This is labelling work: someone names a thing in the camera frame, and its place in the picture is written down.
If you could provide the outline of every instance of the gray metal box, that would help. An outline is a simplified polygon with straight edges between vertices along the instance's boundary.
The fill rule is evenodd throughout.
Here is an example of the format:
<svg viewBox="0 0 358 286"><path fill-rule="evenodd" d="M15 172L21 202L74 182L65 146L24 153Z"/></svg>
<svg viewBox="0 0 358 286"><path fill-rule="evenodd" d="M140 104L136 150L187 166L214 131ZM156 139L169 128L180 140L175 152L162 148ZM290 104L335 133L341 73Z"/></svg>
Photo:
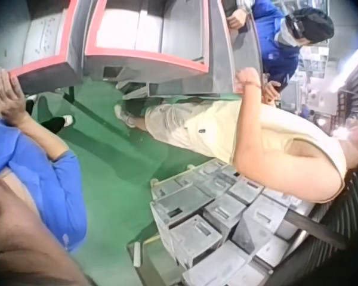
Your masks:
<svg viewBox="0 0 358 286"><path fill-rule="evenodd" d="M191 216L211 201L212 198L195 186L188 186L179 192L152 202L152 208L154 208L161 221L170 227Z"/></svg>
<svg viewBox="0 0 358 286"><path fill-rule="evenodd" d="M183 273L187 286L225 286L250 257L231 241L227 241L195 267Z"/></svg>
<svg viewBox="0 0 358 286"><path fill-rule="evenodd" d="M221 235L196 215L170 230L175 258L186 269L199 263L220 244Z"/></svg>
<svg viewBox="0 0 358 286"><path fill-rule="evenodd" d="M222 234L224 243L231 230L239 223L245 208L243 203L224 194L204 208L203 217Z"/></svg>
<svg viewBox="0 0 358 286"><path fill-rule="evenodd" d="M202 176L209 176L224 167L218 160L211 160L198 168L195 168L195 172L198 172Z"/></svg>
<svg viewBox="0 0 358 286"><path fill-rule="evenodd" d="M260 195L244 212L243 217L251 217L256 222L275 233L284 219L288 208Z"/></svg>
<svg viewBox="0 0 358 286"><path fill-rule="evenodd" d="M293 209L295 212L303 216L308 216L314 205L315 204L312 202L302 201L300 199L292 197L292 204L290 206L290 209ZM294 226L290 222L287 222L286 220L283 220L279 226L279 229L276 231L276 235L278 237L283 238L284 240L289 241L297 232L297 230L298 228L296 226Z"/></svg>
<svg viewBox="0 0 358 286"><path fill-rule="evenodd" d="M232 241L250 255L256 255L271 240L287 210L285 206L260 195L243 212Z"/></svg>
<svg viewBox="0 0 358 286"><path fill-rule="evenodd" d="M196 186L211 198L217 198L232 186L230 183L229 177L216 171L207 181L197 183Z"/></svg>
<svg viewBox="0 0 358 286"><path fill-rule="evenodd" d="M228 282L227 286L263 286L268 278L268 272L251 261Z"/></svg>
<svg viewBox="0 0 358 286"><path fill-rule="evenodd" d="M273 236L272 239L259 250L256 256L274 268L281 262L288 247L289 243L285 240Z"/></svg>
<svg viewBox="0 0 358 286"><path fill-rule="evenodd" d="M282 204L285 207L290 207L292 204L292 196L284 195L282 192L273 191L272 189L265 188L263 191L263 195L271 198L274 201Z"/></svg>
<svg viewBox="0 0 358 286"><path fill-rule="evenodd" d="M175 177L175 181L181 186L197 185L205 182L208 179L208 176L204 176L191 170L189 172L183 173Z"/></svg>
<svg viewBox="0 0 358 286"><path fill-rule="evenodd" d="M221 170L221 173L228 176L232 181L234 181L234 184L237 183L238 180L240 180L242 177L239 172L232 166L232 165L226 165Z"/></svg>
<svg viewBox="0 0 358 286"><path fill-rule="evenodd" d="M183 187L173 179L160 182L151 188L153 200L160 199L166 195L171 195L182 188Z"/></svg>
<svg viewBox="0 0 358 286"><path fill-rule="evenodd" d="M228 192L243 204L251 204L263 189L264 187L256 182L247 178L242 178L238 180L238 182L234 184Z"/></svg>

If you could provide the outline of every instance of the blue jacket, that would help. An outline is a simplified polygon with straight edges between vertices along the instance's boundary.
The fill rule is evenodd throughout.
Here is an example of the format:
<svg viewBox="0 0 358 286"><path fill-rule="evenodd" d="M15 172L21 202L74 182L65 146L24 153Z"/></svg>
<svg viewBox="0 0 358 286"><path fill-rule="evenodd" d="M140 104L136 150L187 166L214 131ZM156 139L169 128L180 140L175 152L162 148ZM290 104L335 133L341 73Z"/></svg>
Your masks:
<svg viewBox="0 0 358 286"><path fill-rule="evenodd" d="M47 228L72 251L85 238L87 217L77 156L50 162L43 149L0 120L0 172L8 167L27 187Z"/></svg>
<svg viewBox="0 0 358 286"><path fill-rule="evenodd" d="M270 0L256 0L252 15L257 27L264 72L270 74L269 80L280 82L283 89L297 69L300 48L274 40L285 16Z"/></svg>

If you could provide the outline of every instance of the person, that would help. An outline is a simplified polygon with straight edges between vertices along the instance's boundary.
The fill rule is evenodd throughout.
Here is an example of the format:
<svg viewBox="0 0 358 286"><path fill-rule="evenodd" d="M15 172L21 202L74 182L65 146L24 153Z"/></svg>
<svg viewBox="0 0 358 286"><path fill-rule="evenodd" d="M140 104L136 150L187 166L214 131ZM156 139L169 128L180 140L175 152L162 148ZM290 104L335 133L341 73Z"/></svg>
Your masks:
<svg viewBox="0 0 358 286"><path fill-rule="evenodd" d="M297 69L300 49L330 39L334 24L323 11L303 8L285 16L271 0L222 0L230 29L241 29L252 13L258 33L264 72L269 74L265 92L280 97Z"/></svg>
<svg viewBox="0 0 358 286"><path fill-rule="evenodd" d="M309 120L309 117L314 114L314 110L310 110L306 104L301 105L300 116L306 120Z"/></svg>
<svg viewBox="0 0 358 286"><path fill-rule="evenodd" d="M358 121L347 138L333 138L296 114L261 103L258 72L237 74L238 101L163 104L137 118L115 106L131 128L162 142L232 164L243 176L302 200L324 203L358 165Z"/></svg>
<svg viewBox="0 0 358 286"><path fill-rule="evenodd" d="M17 78L2 68L0 179L67 251L83 242L87 217L77 156L26 112L26 100Z"/></svg>
<svg viewBox="0 0 358 286"><path fill-rule="evenodd" d="M0 286L90 286L45 224L0 179Z"/></svg>
<svg viewBox="0 0 358 286"><path fill-rule="evenodd" d="M31 95L30 97L26 98L25 110L32 115L33 108L35 106L35 102L37 100L37 95ZM41 126L48 129L53 134L59 133L63 128L71 126L74 123L74 117L71 115L63 115L52 117L51 119L42 122Z"/></svg>
<svg viewBox="0 0 358 286"><path fill-rule="evenodd" d="M25 110L32 115L35 102L37 100L37 95L31 95L26 98ZM41 125L48 129L50 132L57 134L63 128L71 126L74 123L74 117L71 115L63 115L58 117L53 117L45 122L42 122Z"/></svg>

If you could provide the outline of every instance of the stacked metal box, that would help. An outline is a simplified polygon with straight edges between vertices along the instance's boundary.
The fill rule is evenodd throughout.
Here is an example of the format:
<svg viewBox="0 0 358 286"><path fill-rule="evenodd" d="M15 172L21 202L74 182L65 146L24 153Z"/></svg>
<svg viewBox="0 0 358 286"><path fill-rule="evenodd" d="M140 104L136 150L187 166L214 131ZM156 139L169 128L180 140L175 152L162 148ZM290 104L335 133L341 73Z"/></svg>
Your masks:
<svg viewBox="0 0 358 286"><path fill-rule="evenodd" d="M154 184L152 194L161 240L188 286L262 285L297 230L286 212L308 215L313 207L217 159Z"/></svg>

